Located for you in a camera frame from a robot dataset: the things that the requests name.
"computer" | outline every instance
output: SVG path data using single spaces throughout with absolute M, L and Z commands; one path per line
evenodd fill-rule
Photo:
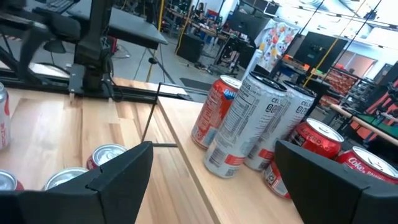
M 324 56 L 335 39 L 336 37 L 330 37 L 316 32 L 308 32 L 296 51 L 294 59 L 302 63 L 306 63 L 310 67 L 315 67 L 318 65 L 320 59 Z M 324 59 L 323 63 L 319 66 L 318 70 L 324 73 L 328 72 L 329 68 L 333 65 L 346 44 L 347 40 L 338 39 L 337 43 L 329 52 L 326 59 Z

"table edge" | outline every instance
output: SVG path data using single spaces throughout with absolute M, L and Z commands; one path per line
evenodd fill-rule
M 182 156 L 182 158 L 184 160 L 184 163 L 185 163 L 185 165 L 187 166 L 187 168 L 189 170 L 189 173 L 190 173 L 190 175 L 191 175 L 191 177 L 192 177 L 192 179 L 193 179 L 193 181 L 194 181 L 194 183 L 195 183 L 195 185 L 196 185 L 196 187 L 197 187 L 197 189 L 199 191 L 199 194 L 200 194 L 202 200 L 204 201 L 204 203 L 206 205 L 206 208 L 209 211 L 209 214 L 210 214 L 211 218 L 213 219 L 214 223 L 221 224 L 221 221 L 220 221 L 215 209 L 213 208 L 213 206 L 212 206 L 212 204 L 210 202 L 210 199 L 208 198 L 208 196 L 207 196 L 207 194 L 205 192 L 205 189 L 202 187 L 202 184 L 200 183 L 200 180 L 199 180 L 198 176 L 196 175 L 196 172 L 194 171 L 194 169 L 193 169 L 193 167 L 191 165 L 191 162 L 188 159 L 188 156 L 186 155 L 185 151 L 182 149 L 182 144 L 181 144 L 180 140 L 178 139 L 177 134 L 174 131 L 174 128 L 172 127 L 172 124 L 171 124 L 171 122 L 170 122 L 170 120 L 169 120 L 169 118 L 167 116 L 167 113 L 165 112 L 165 110 L 164 110 L 164 108 L 162 106 L 162 103 L 161 103 L 160 99 L 161 99 L 161 97 L 159 97 L 157 99 L 157 102 L 158 102 L 157 105 L 159 106 L 160 111 L 162 112 L 162 115 L 163 115 L 163 117 L 164 117 L 164 119 L 165 119 L 165 121 L 167 123 L 167 127 L 170 129 L 170 132 L 172 133 L 174 141 L 175 141 L 175 143 L 178 146 L 178 150 L 181 153 L 181 156 Z

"colorful poster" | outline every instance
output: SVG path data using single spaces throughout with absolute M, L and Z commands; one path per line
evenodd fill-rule
M 299 30 L 299 27 L 270 20 L 254 41 L 257 46 L 264 44 L 264 53 L 257 64 L 271 72 Z

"workbench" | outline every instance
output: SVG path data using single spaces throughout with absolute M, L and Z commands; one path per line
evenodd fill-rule
M 56 68 L 32 64 L 37 73 L 67 77 Z M 118 85 L 155 90 L 156 84 L 115 78 Z M 55 93 L 7 89 L 11 145 L 0 151 L 0 169 L 13 173 L 26 189 L 40 190 L 54 173 L 84 167 L 102 144 L 130 149 L 141 142 L 151 105 L 115 103 Z M 164 86 L 169 93 L 185 93 Z M 294 204 L 271 192 L 260 172 L 242 166 L 233 179 L 204 167 L 204 150 L 190 132 L 202 104 L 158 99 L 145 140 L 177 143 L 154 148 L 149 184 L 136 223 L 302 223 Z
M 343 115 L 347 121 L 345 123 L 348 123 L 350 120 L 357 122 L 360 126 L 369 129 L 370 131 L 372 131 L 373 133 L 377 134 L 378 136 L 382 137 L 383 139 L 385 139 L 386 141 L 391 142 L 392 144 L 398 146 L 398 139 L 386 134 L 385 132 L 381 131 L 380 129 L 374 127 L 373 125 L 370 125 L 369 123 L 363 121 L 362 119 L 356 117 L 355 115 L 351 114 L 349 111 L 344 110 L 340 105 L 336 105 L 336 104 L 331 104 L 330 108 L 333 111 L 336 111 L 338 114 Z M 332 113 L 331 115 L 329 115 L 329 118 L 327 118 L 328 120 L 324 120 L 324 122 L 326 123 L 330 123 L 331 119 L 334 119 L 334 114 Z

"white can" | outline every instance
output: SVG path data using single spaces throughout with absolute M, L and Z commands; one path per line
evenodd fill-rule
M 207 169 L 219 177 L 235 175 L 253 145 L 280 109 L 287 89 L 251 72 L 238 90 L 215 140 L 206 152 Z
M 298 125 L 311 107 L 315 95 L 310 91 L 288 81 L 283 82 L 287 88 L 282 109 L 275 115 L 261 134 L 244 163 L 254 169 L 263 170 L 274 158 L 275 143 L 285 139 Z

